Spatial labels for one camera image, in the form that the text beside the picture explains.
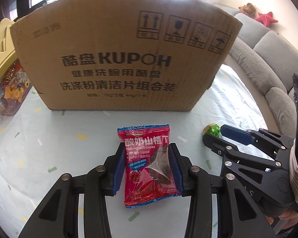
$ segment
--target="blue label on package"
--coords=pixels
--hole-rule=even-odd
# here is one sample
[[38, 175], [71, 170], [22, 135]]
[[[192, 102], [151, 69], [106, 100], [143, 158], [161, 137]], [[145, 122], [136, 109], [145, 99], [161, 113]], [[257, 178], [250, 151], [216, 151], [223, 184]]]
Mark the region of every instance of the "blue label on package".
[[139, 168], [145, 167], [147, 165], [147, 160], [146, 159], [141, 159], [132, 163], [129, 163], [128, 166], [132, 170], [137, 170]]

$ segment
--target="transparent plastic container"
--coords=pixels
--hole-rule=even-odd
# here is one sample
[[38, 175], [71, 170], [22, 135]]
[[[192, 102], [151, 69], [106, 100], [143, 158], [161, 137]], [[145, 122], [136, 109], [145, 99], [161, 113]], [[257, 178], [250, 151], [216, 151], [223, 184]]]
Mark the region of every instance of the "transparent plastic container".
[[14, 114], [31, 88], [14, 50], [10, 35], [13, 21], [0, 22], [0, 114]]

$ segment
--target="white ribbed cuff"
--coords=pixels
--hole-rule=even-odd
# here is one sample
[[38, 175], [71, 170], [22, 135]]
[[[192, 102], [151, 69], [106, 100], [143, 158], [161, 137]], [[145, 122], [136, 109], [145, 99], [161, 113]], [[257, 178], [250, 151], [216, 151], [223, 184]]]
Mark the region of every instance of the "white ribbed cuff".
[[290, 170], [290, 184], [295, 194], [296, 202], [298, 203], [298, 164], [295, 156], [295, 144], [296, 144], [296, 139], [294, 140], [294, 145], [292, 146], [290, 151], [289, 170]]

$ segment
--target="brown plush toy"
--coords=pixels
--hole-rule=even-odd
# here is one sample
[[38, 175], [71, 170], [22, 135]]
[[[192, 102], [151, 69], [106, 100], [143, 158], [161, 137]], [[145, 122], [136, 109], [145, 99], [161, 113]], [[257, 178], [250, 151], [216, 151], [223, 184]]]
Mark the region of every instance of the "brown plush toy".
[[255, 19], [256, 8], [251, 3], [248, 3], [247, 5], [244, 5], [244, 6], [240, 6], [239, 9], [241, 13], [247, 15], [248, 17], [251, 17], [252, 19]]

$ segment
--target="yellow container lid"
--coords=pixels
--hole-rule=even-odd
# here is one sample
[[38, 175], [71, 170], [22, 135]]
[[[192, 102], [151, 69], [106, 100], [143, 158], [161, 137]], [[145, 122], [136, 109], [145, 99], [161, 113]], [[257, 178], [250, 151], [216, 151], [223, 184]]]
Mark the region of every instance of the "yellow container lid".
[[9, 19], [3, 19], [0, 22], [0, 80], [18, 58], [10, 34], [10, 26], [13, 23]]

